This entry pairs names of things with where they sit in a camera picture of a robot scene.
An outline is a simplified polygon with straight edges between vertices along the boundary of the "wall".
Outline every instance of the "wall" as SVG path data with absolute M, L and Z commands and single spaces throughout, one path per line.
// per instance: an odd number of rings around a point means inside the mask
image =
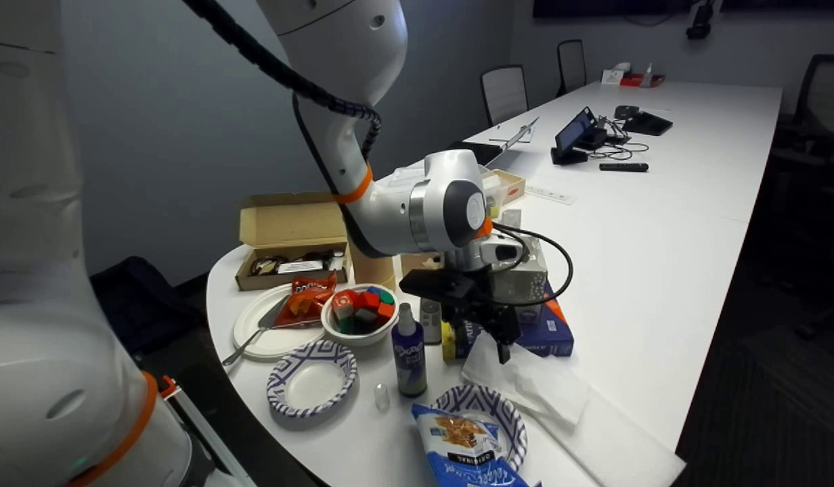
M 281 56 L 251 0 L 222 6 Z M 477 76 L 509 55 L 505 0 L 404 7 L 411 47 L 379 105 L 377 172 L 485 127 Z M 91 273 L 140 255 L 178 285 L 239 243 L 243 195 L 325 189 L 289 93 L 180 2 L 65 0 L 63 30 Z
M 687 17 L 641 28 L 651 20 L 534 21 L 531 2 L 513 6 L 511 60 L 527 67 L 531 99 L 557 90 L 555 44 L 581 37 L 591 78 L 620 60 L 638 71 L 656 62 L 676 82 L 777 85 L 794 109 L 800 72 L 814 51 L 834 51 L 834 13 L 719 13 L 712 36 L 689 44 Z

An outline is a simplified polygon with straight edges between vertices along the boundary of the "white table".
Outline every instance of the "white table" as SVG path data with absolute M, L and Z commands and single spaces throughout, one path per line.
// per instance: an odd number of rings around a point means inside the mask
M 650 172 L 603 172 L 596 162 L 555 167 L 555 132 L 581 109 L 611 117 L 614 105 L 641 105 L 673 122 L 660 137 L 633 135 L 650 152 Z M 666 85 L 614 90 L 591 85 L 550 99 L 471 141 L 517 132 L 538 117 L 534 135 L 499 159 L 526 175 L 522 228 L 559 240 L 577 279 L 559 297 L 577 347 L 570 363 L 641 430 L 673 448 L 718 316 L 752 216 L 780 90 Z M 229 328 L 255 297 L 232 273 L 245 250 L 225 255 L 209 275 L 209 328 L 217 354 L 232 352 Z M 550 275 L 563 259 L 545 250 Z M 405 400 L 394 396 L 389 343 L 359 352 L 359 392 L 328 421 L 287 430 L 266 402 L 268 363 L 241 363 L 229 381 L 260 424 L 328 484 L 429 484 Z M 458 385 L 439 350 L 427 350 L 427 400 Z M 389 386 L 392 408 L 373 408 L 373 385 Z M 592 484 L 580 466 L 531 419 L 522 476 L 545 484 Z

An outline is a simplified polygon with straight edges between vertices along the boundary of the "white bowl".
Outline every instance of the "white bowl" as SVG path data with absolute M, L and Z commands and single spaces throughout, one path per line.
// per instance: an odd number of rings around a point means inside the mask
M 370 332 L 341 332 L 341 331 L 335 331 L 335 324 L 333 324 L 333 297 L 335 297 L 337 293 L 347 293 L 347 290 L 366 293 L 369 287 L 377 287 L 377 290 L 385 290 L 385 293 L 392 296 L 392 316 L 389 316 L 385 324 L 379 324 L 377 331 L 370 331 Z M 381 285 L 337 287 L 337 290 L 328 297 L 328 302 L 323 305 L 318 323 L 325 324 L 328 335 L 329 335 L 333 340 L 337 340 L 337 343 L 347 343 L 347 347 L 373 347 L 373 343 L 385 340 L 385 335 L 394 328 L 394 323 L 398 323 L 398 297 L 394 297 L 392 290 L 386 290 L 386 287 L 381 287 Z

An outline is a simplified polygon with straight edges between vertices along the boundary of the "bowl of fruit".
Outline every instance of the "bowl of fruit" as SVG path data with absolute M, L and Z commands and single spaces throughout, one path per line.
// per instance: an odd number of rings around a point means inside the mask
M 337 287 L 323 305 L 318 323 L 343 347 L 370 347 L 398 323 L 398 300 L 381 285 Z

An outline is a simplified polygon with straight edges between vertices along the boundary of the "blue patterned plate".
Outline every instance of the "blue patterned plate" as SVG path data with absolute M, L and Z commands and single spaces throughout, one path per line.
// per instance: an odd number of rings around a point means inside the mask
M 500 446 L 505 448 L 505 462 L 519 471 L 527 451 L 526 421 L 519 412 L 494 389 L 478 385 L 461 385 L 436 397 L 436 408 L 477 412 L 477 416 L 494 421 L 505 435 L 500 439 Z
M 266 385 L 274 413 L 309 419 L 337 407 L 358 379 L 355 354 L 333 340 L 314 340 L 283 354 Z

